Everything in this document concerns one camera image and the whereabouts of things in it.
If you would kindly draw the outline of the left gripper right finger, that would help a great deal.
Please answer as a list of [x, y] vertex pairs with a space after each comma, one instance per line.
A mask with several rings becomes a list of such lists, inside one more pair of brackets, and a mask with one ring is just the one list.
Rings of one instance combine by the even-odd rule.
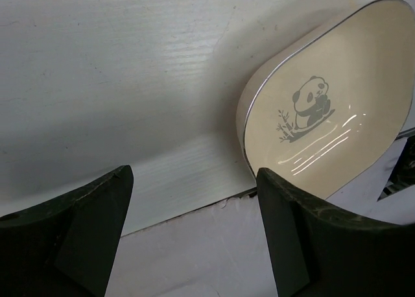
[[257, 196], [279, 296], [413, 296], [414, 225], [364, 217], [267, 168]]

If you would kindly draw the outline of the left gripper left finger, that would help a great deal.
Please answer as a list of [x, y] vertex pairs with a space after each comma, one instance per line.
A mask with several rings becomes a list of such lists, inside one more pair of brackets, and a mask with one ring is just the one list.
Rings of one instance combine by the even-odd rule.
[[129, 165], [1, 217], [2, 296], [104, 296], [132, 196]]

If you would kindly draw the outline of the cream panda square dish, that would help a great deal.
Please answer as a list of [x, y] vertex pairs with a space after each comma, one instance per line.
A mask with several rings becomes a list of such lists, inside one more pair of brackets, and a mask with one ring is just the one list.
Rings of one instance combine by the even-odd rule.
[[375, 0], [266, 61], [239, 99], [237, 135], [254, 176], [267, 168], [328, 198], [390, 147], [414, 91], [414, 10]]

